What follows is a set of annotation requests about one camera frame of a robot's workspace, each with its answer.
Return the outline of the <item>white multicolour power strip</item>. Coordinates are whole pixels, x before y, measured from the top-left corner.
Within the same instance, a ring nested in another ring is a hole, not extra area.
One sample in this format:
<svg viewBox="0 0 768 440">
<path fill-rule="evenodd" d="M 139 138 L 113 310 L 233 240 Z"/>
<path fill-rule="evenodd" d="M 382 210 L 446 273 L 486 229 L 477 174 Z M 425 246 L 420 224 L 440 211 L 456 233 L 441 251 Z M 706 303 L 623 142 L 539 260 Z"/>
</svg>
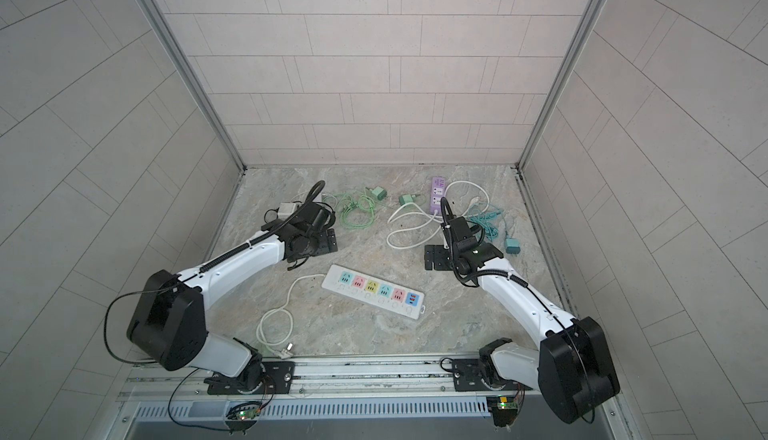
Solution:
<svg viewBox="0 0 768 440">
<path fill-rule="evenodd" d="M 333 264 L 321 286 L 339 295 L 418 320 L 425 312 L 425 294 L 348 267 Z"/>
</svg>

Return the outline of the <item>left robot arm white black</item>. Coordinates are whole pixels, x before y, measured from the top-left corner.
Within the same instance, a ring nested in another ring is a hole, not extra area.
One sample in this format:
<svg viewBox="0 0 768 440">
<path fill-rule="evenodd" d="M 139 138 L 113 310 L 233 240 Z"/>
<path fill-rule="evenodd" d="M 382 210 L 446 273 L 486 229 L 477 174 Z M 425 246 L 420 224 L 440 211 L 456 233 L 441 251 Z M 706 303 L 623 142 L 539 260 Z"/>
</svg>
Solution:
<svg viewBox="0 0 768 440">
<path fill-rule="evenodd" d="M 262 387 L 262 355 L 244 341 L 211 332 L 208 310 L 261 270 L 336 251 L 334 210 L 324 202 L 295 204 L 286 217 L 262 226 L 242 244 L 195 267 L 171 273 L 161 269 L 136 292 L 137 304 L 126 327 L 127 339 L 147 354 L 149 363 L 168 371 L 198 368 L 212 372 L 212 390 L 252 393 Z"/>
</svg>

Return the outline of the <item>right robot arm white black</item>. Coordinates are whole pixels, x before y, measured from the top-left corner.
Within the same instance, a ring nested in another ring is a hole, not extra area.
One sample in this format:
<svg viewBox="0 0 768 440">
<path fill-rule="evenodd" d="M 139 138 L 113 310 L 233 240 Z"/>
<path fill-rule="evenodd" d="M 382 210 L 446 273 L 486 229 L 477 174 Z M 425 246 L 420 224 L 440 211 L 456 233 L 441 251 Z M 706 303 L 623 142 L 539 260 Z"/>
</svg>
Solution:
<svg viewBox="0 0 768 440">
<path fill-rule="evenodd" d="M 533 389 L 561 421 L 593 423 L 597 407 L 620 391 L 599 323 L 547 299 L 464 217 L 444 214 L 441 229 L 447 263 L 460 284 L 493 296 L 537 345 L 524 348 L 503 337 L 479 350 L 475 371 L 482 384 L 518 389 L 512 399 L 498 399 L 495 410 L 520 411 L 526 390 Z"/>
</svg>

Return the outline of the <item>teal charger plug right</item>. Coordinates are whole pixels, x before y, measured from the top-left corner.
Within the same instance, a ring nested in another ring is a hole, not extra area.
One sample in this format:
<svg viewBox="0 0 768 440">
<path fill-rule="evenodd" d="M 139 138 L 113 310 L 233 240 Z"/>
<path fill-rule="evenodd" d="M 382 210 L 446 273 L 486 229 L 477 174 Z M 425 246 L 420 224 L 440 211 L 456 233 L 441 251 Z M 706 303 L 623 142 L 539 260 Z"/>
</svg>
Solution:
<svg viewBox="0 0 768 440">
<path fill-rule="evenodd" d="M 517 255 L 521 252 L 521 243 L 518 239 L 513 237 L 506 238 L 504 242 L 505 251 L 508 254 Z"/>
</svg>

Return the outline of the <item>green charger plug centre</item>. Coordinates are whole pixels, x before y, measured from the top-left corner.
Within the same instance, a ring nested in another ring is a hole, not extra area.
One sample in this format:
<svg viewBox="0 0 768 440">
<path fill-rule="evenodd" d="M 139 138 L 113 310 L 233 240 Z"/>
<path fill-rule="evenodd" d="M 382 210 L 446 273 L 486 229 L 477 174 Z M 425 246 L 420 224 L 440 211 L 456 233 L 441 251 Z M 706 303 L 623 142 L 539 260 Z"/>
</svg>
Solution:
<svg viewBox="0 0 768 440">
<path fill-rule="evenodd" d="M 399 196 L 399 203 L 401 205 L 413 203 L 415 201 L 415 198 L 416 196 L 414 194 L 402 194 Z"/>
</svg>

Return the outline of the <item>green charger plug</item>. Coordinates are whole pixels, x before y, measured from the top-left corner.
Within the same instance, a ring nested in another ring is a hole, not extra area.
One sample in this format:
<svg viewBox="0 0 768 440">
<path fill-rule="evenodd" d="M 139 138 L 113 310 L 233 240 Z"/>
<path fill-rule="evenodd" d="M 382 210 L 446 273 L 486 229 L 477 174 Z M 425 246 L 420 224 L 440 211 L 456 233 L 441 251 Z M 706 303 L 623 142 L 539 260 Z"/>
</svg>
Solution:
<svg viewBox="0 0 768 440">
<path fill-rule="evenodd" d="M 373 196 L 373 198 L 377 201 L 384 200 L 384 198 L 387 197 L 387 191 L 381 186 L 376 186 L 372 188 L 372 190 L 370 190 L 370 193 Z"/>
<path fill-rule="evenodd" d="M 402 194 L 399 196 L 399 203 L 401 205 L 413 203 L 415 201 L 415 198 L 416 196 L 414 194 Z"/>
</svg>

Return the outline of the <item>green charger plug rear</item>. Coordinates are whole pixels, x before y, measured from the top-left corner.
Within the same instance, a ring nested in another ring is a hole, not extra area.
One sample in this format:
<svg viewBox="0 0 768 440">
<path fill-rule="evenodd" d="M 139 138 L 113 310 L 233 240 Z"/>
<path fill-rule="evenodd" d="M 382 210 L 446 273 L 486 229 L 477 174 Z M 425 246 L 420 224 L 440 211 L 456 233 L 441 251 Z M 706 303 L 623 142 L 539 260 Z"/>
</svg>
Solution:
<svg viewBox="0 0 768 440">
<path fill-rule="evenodd" d="M 372 190 L 370 190 L 370 193 L 373 196 L 373 198 L 377 201 L 384 200 L 384 198 L 387 197 L 387 191 L 381 186 L 376 186 L 372 188 Z"/>
</svg>

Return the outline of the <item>purple power strip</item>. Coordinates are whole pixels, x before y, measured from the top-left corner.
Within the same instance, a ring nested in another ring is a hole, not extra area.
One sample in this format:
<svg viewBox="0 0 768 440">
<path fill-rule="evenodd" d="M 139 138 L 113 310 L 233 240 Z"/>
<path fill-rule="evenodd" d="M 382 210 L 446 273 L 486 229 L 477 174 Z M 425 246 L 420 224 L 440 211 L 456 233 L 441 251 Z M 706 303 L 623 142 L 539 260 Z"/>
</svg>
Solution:
<svg viewBox="0 0 768 440">
<path fill-rule="evenodd" d="M 440 216 L 441 200 L 444 198 L 446 190 L 446 180 L 444 177 L 435 176 L 432 178 L 431 193 L 429 200 L 429 213 Z"/>
</svg>

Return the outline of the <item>right circuit board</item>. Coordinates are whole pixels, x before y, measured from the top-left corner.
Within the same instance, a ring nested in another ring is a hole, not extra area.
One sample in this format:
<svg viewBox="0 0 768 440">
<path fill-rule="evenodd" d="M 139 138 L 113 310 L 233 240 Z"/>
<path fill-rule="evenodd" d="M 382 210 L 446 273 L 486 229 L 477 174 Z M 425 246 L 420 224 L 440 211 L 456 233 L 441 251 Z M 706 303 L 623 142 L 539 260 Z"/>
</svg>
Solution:
<svg viewBox="0 0 768 440">
<path fill-rule="evenodd" d="M 497 428 L 511 427 L 520 411 L 519 402 L 513 397 L 487 397 L 487 408 Z"/>
</svg>

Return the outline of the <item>circuit board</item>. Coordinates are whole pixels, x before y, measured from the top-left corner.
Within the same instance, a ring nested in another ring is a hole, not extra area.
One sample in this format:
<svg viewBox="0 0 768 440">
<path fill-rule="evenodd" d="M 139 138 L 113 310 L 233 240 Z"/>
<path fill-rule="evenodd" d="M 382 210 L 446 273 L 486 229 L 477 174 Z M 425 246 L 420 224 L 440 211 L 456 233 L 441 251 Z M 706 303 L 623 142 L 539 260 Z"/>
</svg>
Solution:
<svg viewBox="0 0 768 440">
<path fill-rule="evenodd" d="M 519 402 L 513 397 L 487 397 L 487 408 L 497 428 L 511 427 L 520 411 Z"/>
<path fill-rule="evenodd" d="M 228 421 L 256 421 L 262 409 L 262 403 L 259 401 L 249 401 L 235 405 L 227 412 Z"/>
</svg>

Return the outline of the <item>left circuit board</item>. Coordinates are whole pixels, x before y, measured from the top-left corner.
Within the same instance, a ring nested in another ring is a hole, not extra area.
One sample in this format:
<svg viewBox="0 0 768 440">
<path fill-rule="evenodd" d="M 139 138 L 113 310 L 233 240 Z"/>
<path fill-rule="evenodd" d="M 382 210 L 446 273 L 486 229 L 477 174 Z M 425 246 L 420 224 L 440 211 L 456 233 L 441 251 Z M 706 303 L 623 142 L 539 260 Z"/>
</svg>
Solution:
<svg viewBox="0 0 768 440">
<path fill-rule="evenodd" d="M 228 421 L 256 421 L 262 409 L 262 403 L 259 401 L 249 401 L 235 405 L 227 412 Z"/>
</svg>

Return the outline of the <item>aluminium mounting rail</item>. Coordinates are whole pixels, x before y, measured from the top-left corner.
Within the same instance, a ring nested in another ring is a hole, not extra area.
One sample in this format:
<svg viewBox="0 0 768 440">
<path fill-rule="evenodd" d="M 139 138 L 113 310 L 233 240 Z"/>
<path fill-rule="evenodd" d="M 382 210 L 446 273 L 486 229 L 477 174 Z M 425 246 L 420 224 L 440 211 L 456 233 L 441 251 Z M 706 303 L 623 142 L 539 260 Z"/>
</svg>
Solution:
<svg viewBox="0 0 768 440">
<path fill-rule="evenodd" d="M 252 393 L 212 390 L 212 372 L 148 368 L 132 375 L 117 399 L 129 421 L 244 430 L 258 421 L 410 418 L 491 418 L 487 397 L 514 397 L 517 387 L 491 390 L 480 381 L 478 358 L 469 355 L 329 357 L 267 360 L 265 382 Z M 256 421 L 228 421 L 231 407 L 262 403 Z M 528 389 L 519 414 L 540 402 Z"/>
</svg>

